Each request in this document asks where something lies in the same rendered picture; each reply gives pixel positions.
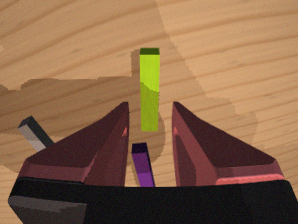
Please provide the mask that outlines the purple rod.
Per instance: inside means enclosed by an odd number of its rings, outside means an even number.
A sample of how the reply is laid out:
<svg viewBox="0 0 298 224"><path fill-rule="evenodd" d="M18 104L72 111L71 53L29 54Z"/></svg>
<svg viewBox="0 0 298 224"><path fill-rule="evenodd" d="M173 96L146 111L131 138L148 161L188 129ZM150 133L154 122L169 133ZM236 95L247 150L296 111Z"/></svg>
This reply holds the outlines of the purple rod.
<svg viewBox="0 0 298 224"><path fill-rule="evenodd" d="M147 143L133 143L131 154L140 187L155 187Z"/></svg>

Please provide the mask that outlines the lime green rod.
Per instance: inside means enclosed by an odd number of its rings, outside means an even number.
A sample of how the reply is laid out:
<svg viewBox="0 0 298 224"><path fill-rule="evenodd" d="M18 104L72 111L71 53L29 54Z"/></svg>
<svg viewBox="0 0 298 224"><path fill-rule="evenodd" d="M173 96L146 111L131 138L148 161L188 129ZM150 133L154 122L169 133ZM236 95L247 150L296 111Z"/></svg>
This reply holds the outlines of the lime green rod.
<svg viewBox="0 0 298 224"><path fill-rule="evenodd" d="M141 131L158 131L159 48L140 48Z"/></svg>

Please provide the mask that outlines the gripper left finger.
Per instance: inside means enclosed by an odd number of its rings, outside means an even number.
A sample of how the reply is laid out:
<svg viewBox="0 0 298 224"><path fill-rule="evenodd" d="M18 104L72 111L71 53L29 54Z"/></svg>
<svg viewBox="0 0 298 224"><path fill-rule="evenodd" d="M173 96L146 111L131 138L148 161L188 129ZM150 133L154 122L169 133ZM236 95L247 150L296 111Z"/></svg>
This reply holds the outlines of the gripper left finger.
<svg viewBox="0 0 298 224"><path fill-rule="evenodd" d="M17 179L125 186L129 125L129 103L122 102L100 120L26 158Z"/></svg>

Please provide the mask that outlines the grey rod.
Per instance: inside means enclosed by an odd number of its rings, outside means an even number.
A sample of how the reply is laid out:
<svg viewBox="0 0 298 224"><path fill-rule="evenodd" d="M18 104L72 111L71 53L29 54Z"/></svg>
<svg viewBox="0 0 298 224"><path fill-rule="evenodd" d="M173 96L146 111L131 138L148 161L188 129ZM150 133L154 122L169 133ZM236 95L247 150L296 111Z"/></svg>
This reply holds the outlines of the grey rod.
<svg viewBox="0 0 298 224"><path fill-rule="evenodd" d="M33 116L23 119L17 129L37 152L54 144L54 142L41 128Z"/></svg>

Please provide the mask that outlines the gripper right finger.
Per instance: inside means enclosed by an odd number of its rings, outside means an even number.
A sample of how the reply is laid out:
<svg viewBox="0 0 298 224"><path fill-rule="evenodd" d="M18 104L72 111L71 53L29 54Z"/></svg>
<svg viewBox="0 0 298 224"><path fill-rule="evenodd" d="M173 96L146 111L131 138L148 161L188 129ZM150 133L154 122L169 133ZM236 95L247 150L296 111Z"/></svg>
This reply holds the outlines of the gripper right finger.
<svg viewBox="0 0 298 224"><path fill-rule="evenodd" d="M275 158L203 121L177 101L171 124L176 187L285 180Z"/></svg>

